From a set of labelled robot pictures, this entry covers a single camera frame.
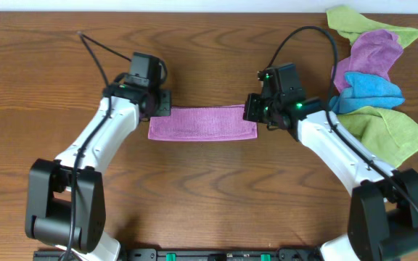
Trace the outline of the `purple microfiber cloth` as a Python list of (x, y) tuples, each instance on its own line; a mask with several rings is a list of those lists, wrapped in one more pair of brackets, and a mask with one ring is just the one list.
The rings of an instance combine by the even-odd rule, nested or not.
[(242, 141), (258, 137), (257, 124), (243, 119), (243, 104), (222, 107), (173, 107), (149, 122), (155, 141)]

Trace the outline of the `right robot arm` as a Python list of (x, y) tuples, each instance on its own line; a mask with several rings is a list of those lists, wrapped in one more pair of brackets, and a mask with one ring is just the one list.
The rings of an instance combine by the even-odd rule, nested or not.
[(319, 246), (317, 260), (398, 260), (418, 250), (418, 172), (399, 171), (372, 154), (326, 110), (307, 99), (294, 64), (258, 72), (243, 118), (284, 130), (313, 151), (351, 196), (344, 235)]

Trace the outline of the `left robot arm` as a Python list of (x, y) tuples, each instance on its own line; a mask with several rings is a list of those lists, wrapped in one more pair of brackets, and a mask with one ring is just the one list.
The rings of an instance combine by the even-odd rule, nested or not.
[(161, 86), (163, 60), (135, 52), (128, 72), (103, 90), (89, 124), (53, 160), (38, 159), (28, 174), (25, 235), (61, 249), (59, 260), (119, 260), (121, 244), (105, 232), (103, 175), (143, 119), (169, 116), (171, 92)]

